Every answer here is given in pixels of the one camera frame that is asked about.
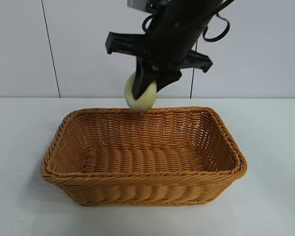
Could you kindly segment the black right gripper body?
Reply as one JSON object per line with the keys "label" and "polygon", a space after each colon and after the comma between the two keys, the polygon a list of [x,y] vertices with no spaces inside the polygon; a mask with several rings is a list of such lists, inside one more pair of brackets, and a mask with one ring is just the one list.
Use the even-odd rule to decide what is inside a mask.
{"label": "black right gripper body", "polygon": [[204,37],[211,19],[231,4],[230,0],[147,0],[143,7],[150,15],[142,22],[143,34],[110,32],[108,54],[140,57],[155,70],[178,71],[197,68],[207,72],[212,61],[192,48]]}

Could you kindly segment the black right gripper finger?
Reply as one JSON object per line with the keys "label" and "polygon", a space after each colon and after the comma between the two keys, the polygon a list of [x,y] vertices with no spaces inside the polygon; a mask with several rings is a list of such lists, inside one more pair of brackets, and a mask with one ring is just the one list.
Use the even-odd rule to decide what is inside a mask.
{"label": "black right gripper finger", "polygon": [[138,100],[146,91],[148,86],[159,77],[157,69],[153,63],[136,57],[135,80],[132,86],[132,94],[135,100]]}
{"label": "black right gripper finger", "polygon": [[178,71],[165,71],[157,76],[157,92],[161,91],[166,86],[175,83],[180,80],[182,73]]}

